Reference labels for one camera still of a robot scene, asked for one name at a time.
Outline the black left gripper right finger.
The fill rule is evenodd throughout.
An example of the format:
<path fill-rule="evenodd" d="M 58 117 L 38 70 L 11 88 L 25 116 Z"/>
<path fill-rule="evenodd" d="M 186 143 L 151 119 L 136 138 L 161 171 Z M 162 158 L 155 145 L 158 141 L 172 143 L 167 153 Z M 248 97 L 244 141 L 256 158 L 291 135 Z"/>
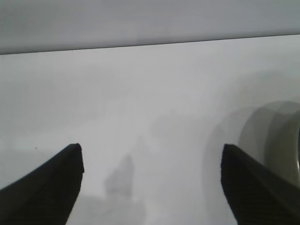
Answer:
<path fill-rule="evenodd" d="M 300 223 L 300 190 L 233 144 L 223 148 L 221 186 L 239 225 Z"/>

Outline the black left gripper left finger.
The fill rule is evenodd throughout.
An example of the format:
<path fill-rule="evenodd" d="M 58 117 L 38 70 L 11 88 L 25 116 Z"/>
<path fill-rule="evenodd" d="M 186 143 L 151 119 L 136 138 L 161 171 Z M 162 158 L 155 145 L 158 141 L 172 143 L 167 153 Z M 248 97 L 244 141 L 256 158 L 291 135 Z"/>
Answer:
<path fill-rule="evenodd" d="M 83 180 L 80 144 L 70 144 L 0 190 L 2 225 L 65 225 Z"/>

